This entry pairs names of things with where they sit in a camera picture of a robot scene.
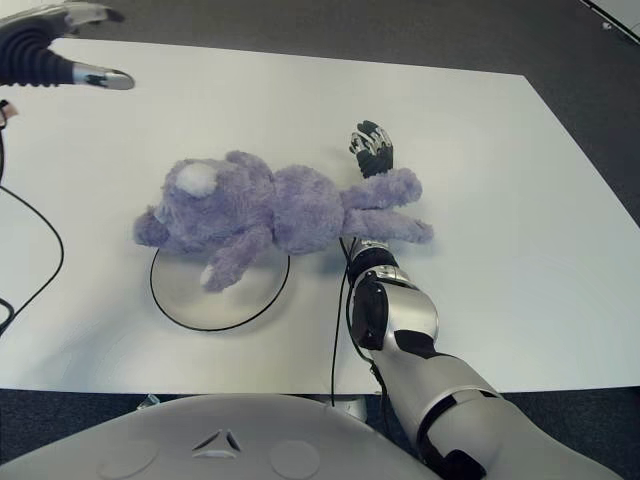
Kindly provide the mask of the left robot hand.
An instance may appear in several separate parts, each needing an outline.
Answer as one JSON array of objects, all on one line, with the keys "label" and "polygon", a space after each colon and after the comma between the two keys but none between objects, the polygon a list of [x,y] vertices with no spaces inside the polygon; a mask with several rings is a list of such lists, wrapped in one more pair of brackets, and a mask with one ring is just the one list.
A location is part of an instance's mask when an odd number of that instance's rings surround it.
[{"label": "left robot hand", "polygon": [[51,49],[54,40],[85,24],[122,22],[124,16],[102,4],[71,1],[24,10],[1,20],[1,83],[34,87],[87,85],[130,90],[133,77],[68,60]]}]

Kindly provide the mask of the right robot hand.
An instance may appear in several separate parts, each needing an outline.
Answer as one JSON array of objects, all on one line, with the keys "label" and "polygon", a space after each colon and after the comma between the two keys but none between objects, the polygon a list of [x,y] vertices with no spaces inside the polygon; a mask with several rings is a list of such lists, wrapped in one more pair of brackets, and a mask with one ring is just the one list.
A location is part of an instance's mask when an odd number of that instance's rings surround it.
[{"label": "right robot hand", "polygon": [[349,151],[355,156],[364,178],[393,168],[394,148],[387,132],[376,123],[364,120],[351,134]]}]

